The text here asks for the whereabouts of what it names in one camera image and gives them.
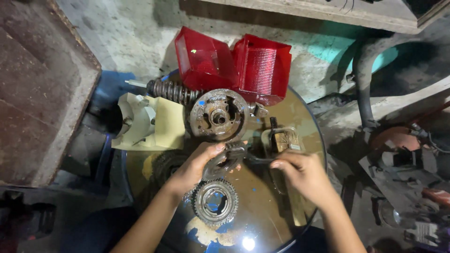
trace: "black hose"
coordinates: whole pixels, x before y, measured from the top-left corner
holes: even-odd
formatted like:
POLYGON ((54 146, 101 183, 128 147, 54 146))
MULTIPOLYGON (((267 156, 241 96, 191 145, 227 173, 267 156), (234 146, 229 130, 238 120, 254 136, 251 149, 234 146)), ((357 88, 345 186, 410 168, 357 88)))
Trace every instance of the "black hose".
POLYGON ((353 58, 353 81, 356 85, 358 96, 358 107, 361 115, 363 128, 375 128, 377 122, 374 120, 370 106, 370 82, 372 81, 372 66, 377 56, 384 50, 393 46, 420 41, 417 35, 394 33, 386 38, 368 39, 356 52, 353 58))

